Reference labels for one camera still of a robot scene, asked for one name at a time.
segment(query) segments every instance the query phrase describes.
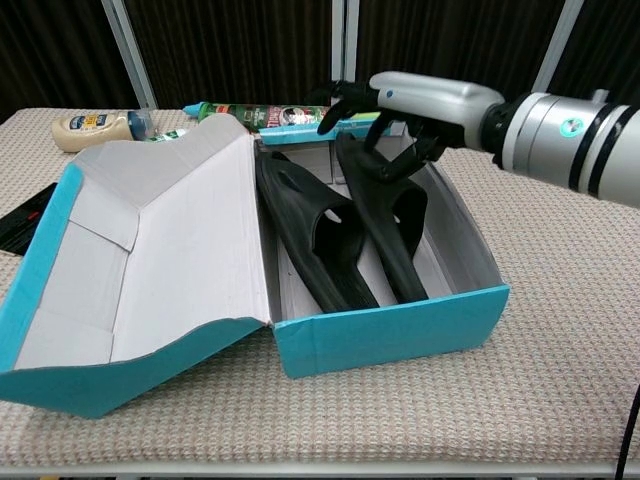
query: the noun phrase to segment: box lid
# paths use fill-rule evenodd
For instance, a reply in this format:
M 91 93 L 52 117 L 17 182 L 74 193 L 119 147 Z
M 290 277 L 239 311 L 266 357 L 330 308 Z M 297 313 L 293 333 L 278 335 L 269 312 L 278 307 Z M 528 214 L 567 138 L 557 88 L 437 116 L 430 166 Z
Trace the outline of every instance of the box lid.
M 108 142 L 65 170 L 2 306 L 0 398 L 100 415 L 269 321 L 246 130 Z

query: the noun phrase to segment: textured table surface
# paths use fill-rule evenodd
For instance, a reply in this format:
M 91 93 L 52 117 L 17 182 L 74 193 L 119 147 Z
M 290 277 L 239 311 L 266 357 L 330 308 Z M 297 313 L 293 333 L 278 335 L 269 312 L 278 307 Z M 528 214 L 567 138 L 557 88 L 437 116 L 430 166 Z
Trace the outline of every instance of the textured table surface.
M 22 110 L 0 126 L 0 215 L 59 177 L 72 155 L 49 124 L 76 112 Z M 161 131 L 194 124 L 154 118 Z M 613 461 L 640 380 L 640 212 L 488 155 L 448 151 L 441 165 L 512 286 L 483 348 L 290 380 L 264 330 L 101 420 L 0 402 L 0 465 Z M 19 261 L 0 252 L 0 299 Z

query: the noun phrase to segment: mayonnaise bottle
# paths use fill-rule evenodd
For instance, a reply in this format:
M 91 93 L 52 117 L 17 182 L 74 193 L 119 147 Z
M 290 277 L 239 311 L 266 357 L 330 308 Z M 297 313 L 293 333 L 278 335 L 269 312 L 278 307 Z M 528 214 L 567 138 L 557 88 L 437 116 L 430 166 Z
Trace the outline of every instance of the mayonnaise bottle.
M 56 118 L 53 141 L 64 152 L 79 152 L 108 140 L 144 140 L 154 134 L 148 110 L 92 113 Z

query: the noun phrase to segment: product label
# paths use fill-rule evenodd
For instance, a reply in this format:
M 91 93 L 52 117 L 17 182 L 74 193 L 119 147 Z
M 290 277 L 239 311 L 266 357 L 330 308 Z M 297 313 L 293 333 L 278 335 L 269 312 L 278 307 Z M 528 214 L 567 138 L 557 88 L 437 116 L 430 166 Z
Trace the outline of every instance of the product label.
M 281 127 L 285 125 L 304 125 L 319 123 L 329 107 L 270 106 L 270 105 L 203 105 L 198 120 L 214 113 L 228 113 L 236 117 L 251 132 L 261 128 Z
M 107 114 L 79 115 L 73 117 L 69 122 L 70 130 L 79 130 L 81 132 L 87 130 L 95 130 L 104 127 L 107 123 Z
M 162 135 L 156 135 L 155 137 L 149 137 L 145 140 L 145 142 L 166 142 L 167 140 L 175 140 L 176 138 L 181 137 L 187 133 L 187 131 L 183 128 L 179 128 L 177 130 L 172 130 L 167 133 L 163 133 Z

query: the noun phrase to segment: swim fin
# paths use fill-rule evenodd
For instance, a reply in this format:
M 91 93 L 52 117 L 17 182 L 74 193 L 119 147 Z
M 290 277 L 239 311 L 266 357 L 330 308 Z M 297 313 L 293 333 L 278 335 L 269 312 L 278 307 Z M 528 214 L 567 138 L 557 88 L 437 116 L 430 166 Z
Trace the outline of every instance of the swim fin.
M 389 161 L 373 148 L 365 151 L 363 143 L 349 133 L 336 137 L 336 155 L 396 299 L 406 303 L 429 298 L 413 266 L 424 229 L 427 193 L 408 178 L 391 183 L 377 179 L 370 172 Z
M 275 229 L 322 311 L 377 307 L 357 268 L 365 229 L 354 203 L 280 152 L 261 153 L 256 162 Z

